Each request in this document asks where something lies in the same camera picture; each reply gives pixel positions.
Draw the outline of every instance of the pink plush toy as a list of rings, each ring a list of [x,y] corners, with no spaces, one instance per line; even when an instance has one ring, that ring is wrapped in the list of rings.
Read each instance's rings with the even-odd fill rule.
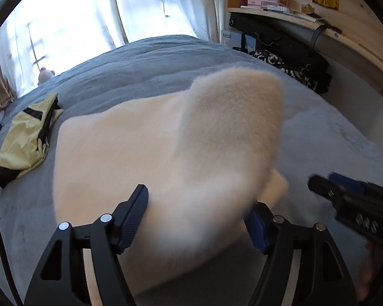
[[[47,70],[46,68],[40,69],[40,74],[38,75],[38,84],[37,86],[40,86],[40,84],[44,83],[45,81],[54,78],[55,71],[54,70]]]

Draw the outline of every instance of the beige fluffy garment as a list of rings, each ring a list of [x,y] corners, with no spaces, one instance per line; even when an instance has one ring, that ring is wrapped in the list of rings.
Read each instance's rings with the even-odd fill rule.
[[[92,223],[145,184],[147,210],[119,259],[132,293],[198,267],[244,233],[257,198],[272,207],[286,192],[272,170],[282,106],[274,76],[232,68],[187,91],[65,121],[53,186],[58,223]],[[93,305],[101,305],[87,252],[85,260]]]

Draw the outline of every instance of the white curtain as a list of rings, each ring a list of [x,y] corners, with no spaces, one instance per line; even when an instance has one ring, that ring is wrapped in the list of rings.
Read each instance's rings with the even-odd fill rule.
[[[60,74],[125,43],[187,34],[219,41],[224,0],[22,0],[0,28],[0,65],[19,96],[41,67]]]

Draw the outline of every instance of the gray bedsheet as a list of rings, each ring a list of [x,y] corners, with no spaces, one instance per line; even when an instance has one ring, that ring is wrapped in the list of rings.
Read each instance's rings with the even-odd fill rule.
[[[134,42],[98,56],[51,79],[8,107],[0,147],[12,118],[31,102],[56,91],[59,104],[65,109],[52,127],[46,161],[4,190],[0,188],[0,228],[22,298],[56,228],[51,193],[57,135],[63,121],[101,112],[123,101],[182,91],[196,76],[231,66],[267,70],[283,82],[285,121],[277,168],[288,180],[289,193],[274,212],[295,224],[311,226],[324,222],[351,273],[357,272],[364,256],[363,238],[335,222],[332,206],[307,189],[307,178],[313,173],[327,175],[336,171],[383,184],[378,147],[320,96],[274,67],[190,36],[165,36]],[[263,260],[243,239],[198,270],[144,293],[138,302],[165,306],[247,304]],[[1,262],[0,285],[10,296]]]

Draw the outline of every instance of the silver screw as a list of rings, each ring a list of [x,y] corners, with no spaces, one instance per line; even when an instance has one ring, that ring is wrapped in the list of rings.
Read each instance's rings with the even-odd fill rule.
[[[275,215],[272,220],[275,222],[275,223],[278,223],[278,224],[281,224],[281,223],[284,223],[285,222],[285,219],[281,216],[281,215]]]
[[[325,231],[326,230],[326,226],[323,224],[323,223],[317,223],[315,225],[315,228],[319,231]]]
[[[66,230],[66,229],[68,229],[68,227],[69,227],[69,223],[68,222],[62,222],[62,223],[59,224],[58,229]]]
[[[110,220],[112,220],[112,215],[111,214],[103,214],[101,216],[101,221],[102,222],[109,222]]]

